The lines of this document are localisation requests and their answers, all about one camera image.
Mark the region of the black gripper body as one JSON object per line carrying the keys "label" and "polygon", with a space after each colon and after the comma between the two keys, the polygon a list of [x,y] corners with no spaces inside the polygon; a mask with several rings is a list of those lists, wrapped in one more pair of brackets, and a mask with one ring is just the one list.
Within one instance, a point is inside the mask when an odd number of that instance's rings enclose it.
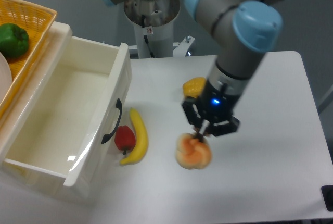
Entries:
{"label": "black gripper body", "polygon": [[216,89],[209,81],[197,98],[184,97],[182,108],[189,124],[200,129],[203,121],[209,121],[206,136],[221,136],[236,132],[240,121],[233,116],[233,108],[239,95],[229,95],[225,83]]}

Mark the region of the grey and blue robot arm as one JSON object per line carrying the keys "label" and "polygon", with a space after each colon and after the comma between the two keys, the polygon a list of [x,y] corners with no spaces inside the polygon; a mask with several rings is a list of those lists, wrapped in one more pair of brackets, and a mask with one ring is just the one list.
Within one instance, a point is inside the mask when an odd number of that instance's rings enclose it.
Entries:
{"label": "grey and blue robot arm", "polygon": [[171,57],[173,22],[184,5],[190,16],[221,46],[203,91],[185,97],[182,107],[195,138],[235,132],[233,110],[262,58],[276,45],[283,27],[273,4],[283,0],[103,0],[123,4],[135,30],[139,58]]}

